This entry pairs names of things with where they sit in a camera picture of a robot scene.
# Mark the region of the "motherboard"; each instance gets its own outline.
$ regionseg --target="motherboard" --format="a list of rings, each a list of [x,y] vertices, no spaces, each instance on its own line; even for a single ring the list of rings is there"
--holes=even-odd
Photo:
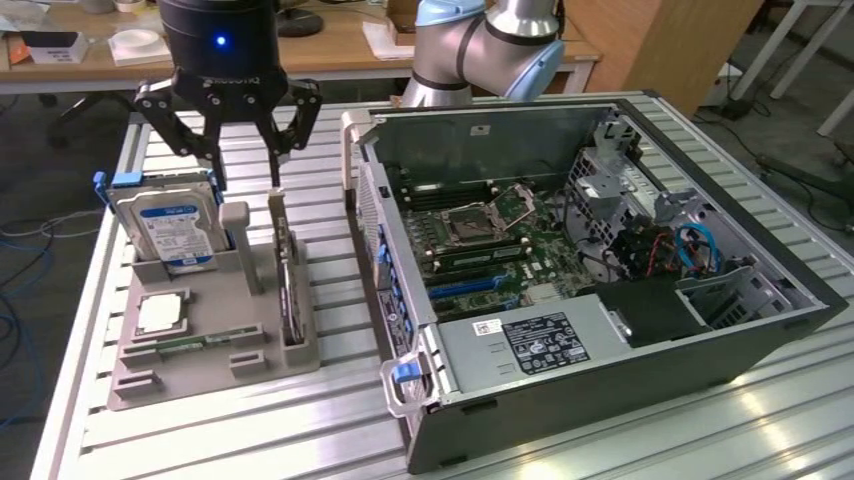
[[[441,322],[571,298],[595,283],[546,192],[523,183],[489,192],[489,202],[439,209],[410,197],[402,212]]]

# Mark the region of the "aluminum table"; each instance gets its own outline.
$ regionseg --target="aluminum table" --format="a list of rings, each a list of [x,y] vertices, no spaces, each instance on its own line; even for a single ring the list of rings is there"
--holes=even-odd
[[[854,260],[663,101],[626,98],[848,299]],[[291,225],[309,242],[323,367],[315,373],[122,412],[106,409],[132,247],[107,213],[80,299],[32,478],[407,479],[386,411],[342,201],[341,115],[330,105],[310,146],[283,167]],[[278,111],[286,122],[293,109]],[[187,114],[199,127],[202,118]],[[271,237],[267,152],[255,127],[223,129],[231,191]],[[655,154],[670,188],[685,185]],[[134,123],[119,171],[191,165]],[[854,473],[854,310],[770,355],[730,384],[477,458],[419,479],[784,478]],[[573,399],[567,398],[567,408]]]

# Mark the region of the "hard drive label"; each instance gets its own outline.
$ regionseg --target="hard drive label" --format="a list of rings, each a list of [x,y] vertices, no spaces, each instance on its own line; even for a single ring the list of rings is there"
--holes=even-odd
[[[519,367],[529,375],[590,360],[563,313],[503,325]]]
[[[140,216],[160,260],[194,265],[211,259],[214,249],[207,232],[196,226],[202,215],[195,205],[150,208]]]

